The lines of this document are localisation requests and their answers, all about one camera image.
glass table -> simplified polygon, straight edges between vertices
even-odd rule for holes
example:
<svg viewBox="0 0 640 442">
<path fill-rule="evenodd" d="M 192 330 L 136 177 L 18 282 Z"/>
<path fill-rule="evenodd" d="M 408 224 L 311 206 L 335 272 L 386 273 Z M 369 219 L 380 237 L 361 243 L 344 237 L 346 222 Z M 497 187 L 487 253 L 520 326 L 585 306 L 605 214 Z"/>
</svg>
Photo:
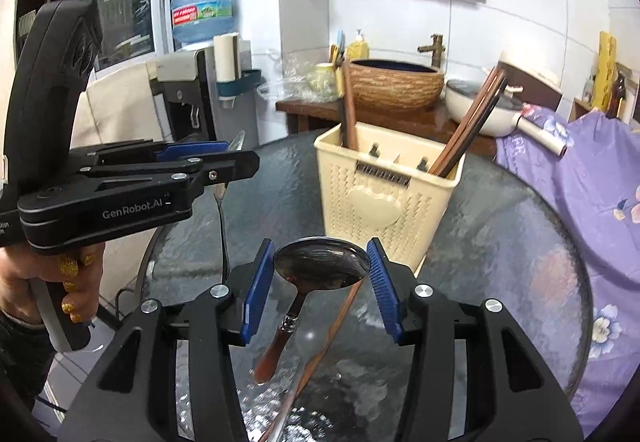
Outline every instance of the glass table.
<svg viewBox="0 0 640 442">
<path fill-rule="evenodd" d="M 303 133 L 260 147 L 254 178 L 230 184 L 223 209 L 232 267 L 251 262 L 265 237 L 278 248 L 300 237 L 323 235 L 313 148 L 317 135 Z M 157 232 L 140 269 L 140 294 L 164 305 L 195 298 L 220 282 L 221 252 L 216 201 L 206 188 L 190 219 Z M 425 263 L 419 281 L 449 298 L 475 305 L 491 297 L 502 301 L 567 395 L 573 395 L 591 339 L 591 288 L 571 236 L 534 190 L 492 162 L 467 155 L 462 181 Z M 313 324 L 324 334 L 347 293 L 311 294 L 300 325 Z M 292 340 L 271 382 L 255 384 L 252 368 L 295 294 L 293 285 L 275 275 L 257 334 L 246 348 L 232 348 L 250 440 L 258 440 L 277 415 L 300 360 Z M 457 343 L 450 436 L 463 433 L 465 417 L 465 345 Z M 177 407 L 188 435 L 186 350 L 178 350 Z M 332 347 L 296 400 L 284 440 L 393 440 L 412 353 L 412 347 L 398 348 L 386 335 L 365 281 Z"/>
</svg>

sleeve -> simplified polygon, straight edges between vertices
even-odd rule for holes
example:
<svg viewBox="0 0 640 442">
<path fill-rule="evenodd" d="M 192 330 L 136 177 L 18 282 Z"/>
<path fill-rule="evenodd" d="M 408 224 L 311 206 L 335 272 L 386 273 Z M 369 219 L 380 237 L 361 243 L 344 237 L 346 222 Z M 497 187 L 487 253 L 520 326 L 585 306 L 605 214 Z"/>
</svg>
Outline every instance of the sleeve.
<svg viewBox="0 0 640 442">
<path fill-rule="evenodd" d="M 44 388 L 55 354 L 44 325 L 28 325 L 0 311 L 0 371 L 30 409 Z"/>
</svg>

pot lid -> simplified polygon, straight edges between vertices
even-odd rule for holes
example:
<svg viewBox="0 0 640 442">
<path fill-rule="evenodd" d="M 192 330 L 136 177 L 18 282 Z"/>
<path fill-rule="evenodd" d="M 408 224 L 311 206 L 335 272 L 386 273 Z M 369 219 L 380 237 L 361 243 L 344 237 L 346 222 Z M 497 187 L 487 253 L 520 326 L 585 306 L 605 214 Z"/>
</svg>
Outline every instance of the pot lid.
<svg viewBox="0 0 640 442">
<path fill-rule="evenodd" d="M 482 83 L 474 82 L 472 80 L 450 80 L 447 83 L 447 88 L 473 100 L 478 96 L 478 92 L 482 88 Z M 499 107 L 500 109 L 507 109 L 509 111 L 522 111 L 524 104 L 519 99 L 509 97 L 505 95 L 504 92 L 501 92 L 500 100 L 498 100 L 496 107 Z"/>
</svg>

floral fabric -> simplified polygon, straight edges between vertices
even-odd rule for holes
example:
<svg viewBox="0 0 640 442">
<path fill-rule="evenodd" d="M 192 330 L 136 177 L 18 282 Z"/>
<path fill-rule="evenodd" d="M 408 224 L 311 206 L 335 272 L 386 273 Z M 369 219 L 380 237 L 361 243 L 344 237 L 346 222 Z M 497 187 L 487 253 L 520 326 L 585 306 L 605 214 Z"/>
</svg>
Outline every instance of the floral fabric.
<svg viewBox="0 0 640 442">
<path fill-rule="evenodd" d="M 640 135 L 600 112 L 569 124 L 545 108 L 525 114 L 563 139 L 566 155 L 559 160 L 516 132 L 497 139 L 496 161 L 558 212 L 590 277 L 591 346 L 572 401 L 587 436 L 640 364 Z"/>
</svg>

paper towel roll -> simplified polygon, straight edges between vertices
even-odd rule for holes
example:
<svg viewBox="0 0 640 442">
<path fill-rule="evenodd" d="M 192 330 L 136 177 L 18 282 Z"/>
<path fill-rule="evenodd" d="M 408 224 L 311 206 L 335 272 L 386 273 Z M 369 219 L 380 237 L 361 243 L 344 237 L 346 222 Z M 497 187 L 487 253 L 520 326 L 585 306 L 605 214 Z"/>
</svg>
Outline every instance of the paper towel roll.
<svg viewBox="0 0 640 442">
<path fill-rule="evenodd" d="M 218 82 L 232 82 L 242 75 L 240 45 L 237 32 L 213 38 L 213 54 Z"/>
</svg>

